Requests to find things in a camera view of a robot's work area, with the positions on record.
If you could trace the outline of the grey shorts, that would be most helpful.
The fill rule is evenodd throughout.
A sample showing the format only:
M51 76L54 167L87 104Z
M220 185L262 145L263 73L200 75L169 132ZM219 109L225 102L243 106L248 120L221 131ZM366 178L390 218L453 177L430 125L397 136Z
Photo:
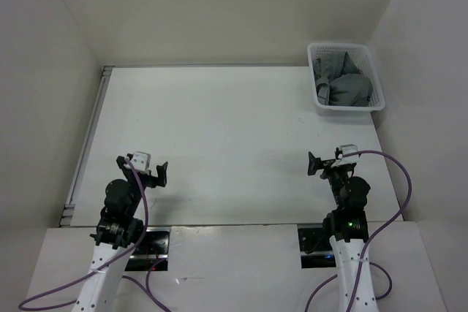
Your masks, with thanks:
M367 107L373 93L371 80L354 64L346 51L322 54L312 69L320 104Z

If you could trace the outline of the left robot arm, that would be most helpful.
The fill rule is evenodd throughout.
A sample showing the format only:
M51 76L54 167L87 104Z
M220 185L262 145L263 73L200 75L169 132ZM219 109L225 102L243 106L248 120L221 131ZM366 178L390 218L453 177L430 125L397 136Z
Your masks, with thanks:
M91 235L91 265L73 311L111 311L129 258L145 247L149 220L145 189L167 184L168 163L157 165L152 175L150 160L151 155L142 152L117 157L124 177L105 188L104 207Z

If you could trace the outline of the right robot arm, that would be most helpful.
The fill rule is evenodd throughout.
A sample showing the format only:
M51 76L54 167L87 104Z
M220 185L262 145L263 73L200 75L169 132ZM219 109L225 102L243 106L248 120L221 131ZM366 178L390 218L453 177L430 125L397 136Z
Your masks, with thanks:
M340 311L378 311L377 297L371 278L369 255L365 245L369 240L365 206L370 185L354 175L358 159L341 157L337 148L333 159L322 160L308 154L307 174L326 180L335 199L336 209L322 222L322 243L332 248L339 285Z

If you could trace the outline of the white plastic basket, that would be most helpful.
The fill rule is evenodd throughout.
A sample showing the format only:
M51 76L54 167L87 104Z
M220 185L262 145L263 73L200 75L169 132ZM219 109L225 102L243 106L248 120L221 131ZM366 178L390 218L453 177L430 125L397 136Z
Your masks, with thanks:
M385 97L365 45L320 42L307 47L317 112L358 114L383 110Z

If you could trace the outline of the aluminium table edge rail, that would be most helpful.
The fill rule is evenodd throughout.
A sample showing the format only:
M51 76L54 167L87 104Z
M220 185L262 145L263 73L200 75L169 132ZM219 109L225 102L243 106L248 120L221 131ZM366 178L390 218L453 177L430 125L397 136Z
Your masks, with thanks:
M92 142L94 139L94 134L97 128L99 116L102 110L102 105L105 100L105 94L107 92L107 87L109 85L109 80L112 74L114 66L104 66L102 70L102 76L100 78L99 87L94 100L94 105L91 111L91 117L88 122L88 127L85 133L82 147L80 149L80 154L76 164L75 172L72 177L72 182L69 187L69 192L67 195L67 200L64 204L63 210L61 212L61 218L58 223L58 227L70 227L75 211L76 200L79 195L80 185L82 183L83 175L85 172L86 164L88 161L88 156L91 150Z

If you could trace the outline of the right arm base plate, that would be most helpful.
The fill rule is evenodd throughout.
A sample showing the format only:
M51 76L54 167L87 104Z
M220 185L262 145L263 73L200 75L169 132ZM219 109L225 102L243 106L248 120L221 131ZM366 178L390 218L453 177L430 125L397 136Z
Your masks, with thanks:
M331 244L319 226L299 226L298 241L303 269L335 267Z

